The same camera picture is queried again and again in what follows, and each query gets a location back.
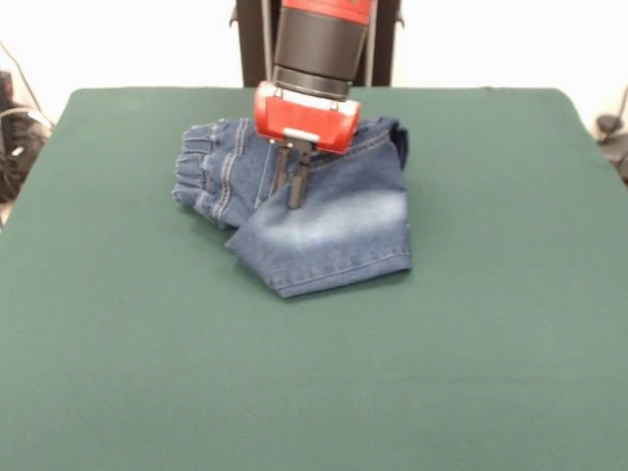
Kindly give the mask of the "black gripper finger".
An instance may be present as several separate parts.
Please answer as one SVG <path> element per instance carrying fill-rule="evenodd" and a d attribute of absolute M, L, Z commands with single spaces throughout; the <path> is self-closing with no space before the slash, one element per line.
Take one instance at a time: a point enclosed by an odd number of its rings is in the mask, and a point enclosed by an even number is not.
<path fill-rule="evenodd" d="M 293 147 L 299 153 L 299 161 L 298 168 L 291 178 L 291 188 L 288 199 L 288 207 L 290 209 L 299 208 L 304 200 L 314 144 L 308 141 L 296 141 Z"/>
<path fill-rule="evenodd" d="M 292 149 L 293 144 L 291 142 L 283 142 L 278 147 L 274 192 L 277 192 L 288 180 L 288 161 Z"/>

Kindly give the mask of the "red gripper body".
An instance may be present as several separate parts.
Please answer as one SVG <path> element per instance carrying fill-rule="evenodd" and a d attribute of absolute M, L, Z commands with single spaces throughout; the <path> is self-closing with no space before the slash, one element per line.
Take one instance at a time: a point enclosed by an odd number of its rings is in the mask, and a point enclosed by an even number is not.
<path fill-rule="evenodd" d="M 354 100 L 316 97 L 262 81 L 255 90 L 257 132 L 278 142 L 303 141 L 315 149 L 342 154 L 352 141 L 361 114 Z"/>

